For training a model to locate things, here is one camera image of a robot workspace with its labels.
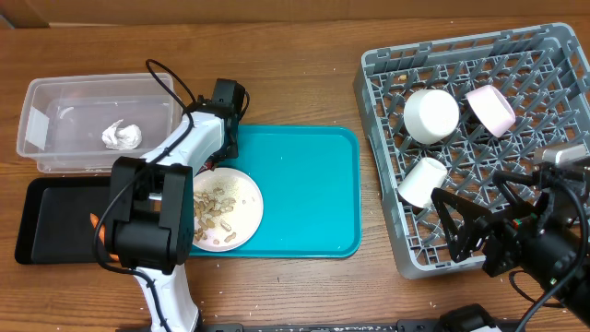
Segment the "white bowl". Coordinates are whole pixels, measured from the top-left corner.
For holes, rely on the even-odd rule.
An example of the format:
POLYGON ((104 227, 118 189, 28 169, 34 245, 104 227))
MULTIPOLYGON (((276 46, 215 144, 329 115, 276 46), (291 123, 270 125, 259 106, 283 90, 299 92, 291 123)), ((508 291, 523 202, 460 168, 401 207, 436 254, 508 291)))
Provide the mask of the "white bowl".
POLYGON ((454 97, 441 89, 422 89, 413 93, 403 112, 409 135, 425 145, 451 135, 458 126, 459 116, 454 97))

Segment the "large white plate with peanuts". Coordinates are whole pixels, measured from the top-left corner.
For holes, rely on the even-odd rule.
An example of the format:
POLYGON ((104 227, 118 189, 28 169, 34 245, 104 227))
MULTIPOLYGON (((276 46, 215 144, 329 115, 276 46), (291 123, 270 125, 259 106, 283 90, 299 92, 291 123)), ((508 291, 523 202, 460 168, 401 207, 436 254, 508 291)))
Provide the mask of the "large white plate with peanuts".
POLYGON ((247 243, 264 216, 264 200, 257 184, 244 172, 216 168, 193 181, 193 247, 223 253, 247 243))

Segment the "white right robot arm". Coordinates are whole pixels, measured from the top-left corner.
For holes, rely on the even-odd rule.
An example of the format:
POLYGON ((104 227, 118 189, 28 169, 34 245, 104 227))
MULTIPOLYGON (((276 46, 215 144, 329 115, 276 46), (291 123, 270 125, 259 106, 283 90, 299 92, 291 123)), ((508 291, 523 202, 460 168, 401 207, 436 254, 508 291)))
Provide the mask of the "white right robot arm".
POLYGON ((552 299, 588 323, 588 171, 545 163, 529 175, 495 172, 492 181, 509 204, 502 211, 433 190, 452 259, 459 263, 480 251, 489 276, 521 267, 539 284, 544 292, 520 319, 519 331, 552 299))

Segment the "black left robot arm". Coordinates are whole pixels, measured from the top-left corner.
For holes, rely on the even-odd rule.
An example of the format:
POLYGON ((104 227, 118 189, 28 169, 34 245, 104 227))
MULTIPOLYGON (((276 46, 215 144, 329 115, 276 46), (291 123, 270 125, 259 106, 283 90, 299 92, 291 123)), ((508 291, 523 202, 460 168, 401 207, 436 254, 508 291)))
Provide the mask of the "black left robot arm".
POLYGON ((213 95, 183 107, 178 127, 139 158, 121 157, 112 166, 110 203, 93 244, 119 259, 111 272, 138 282, 152 331, 196 331, 201 325, 185 271, 195 233, 194 177, 209 161, 238 155, 239 122, 249 103, 245 87, 217 80, 213 95))

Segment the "orange carrot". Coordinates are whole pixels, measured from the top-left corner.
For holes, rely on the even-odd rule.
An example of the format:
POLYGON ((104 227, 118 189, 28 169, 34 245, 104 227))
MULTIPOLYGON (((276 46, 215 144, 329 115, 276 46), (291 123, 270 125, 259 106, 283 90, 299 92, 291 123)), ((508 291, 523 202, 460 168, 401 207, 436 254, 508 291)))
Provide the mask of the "orange carrot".
MULTIPOLYGON (((90 218, 90 222, 91 222, 92 226, 95 229, 97 229, 98 226, 99 226, 99 223, 100 223, 99 217, 97 215, 95 215, 95 214, 90 214, 90 217, 89 218, 90 218)), ((99 230, 99 239, 100 239, 100 242, 101 243, 104 243, 105 242, 105 226, 104 225, 102 225, 100 227, 100 230, 99 230)), ((119 256, 118 255, 109 254, 109 257, 114 262, 118 262, 119 261, 119 256)))

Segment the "white tissue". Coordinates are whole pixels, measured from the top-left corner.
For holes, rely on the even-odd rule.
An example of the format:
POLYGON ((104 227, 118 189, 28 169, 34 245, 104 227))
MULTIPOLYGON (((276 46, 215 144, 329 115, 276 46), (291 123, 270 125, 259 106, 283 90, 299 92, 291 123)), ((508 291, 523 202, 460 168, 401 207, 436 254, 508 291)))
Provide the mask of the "white tissue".
POLYGON ((114 150, 130 150, 137 148, 142 142, 141 129, 136 124, 121 127, 120 119, 101 133, 101 139, 106 148, 114 150))

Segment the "red snack wrapper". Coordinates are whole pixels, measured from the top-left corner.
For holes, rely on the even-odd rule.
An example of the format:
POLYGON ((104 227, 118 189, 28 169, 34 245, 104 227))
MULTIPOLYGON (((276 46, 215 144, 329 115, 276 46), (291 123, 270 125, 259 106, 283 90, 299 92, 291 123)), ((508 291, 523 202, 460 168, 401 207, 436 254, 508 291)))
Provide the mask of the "red snack wrapper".
POLYGON ((218 165, 217 161, 208 160, 202 167, 202 171, 214 170, 218 165))

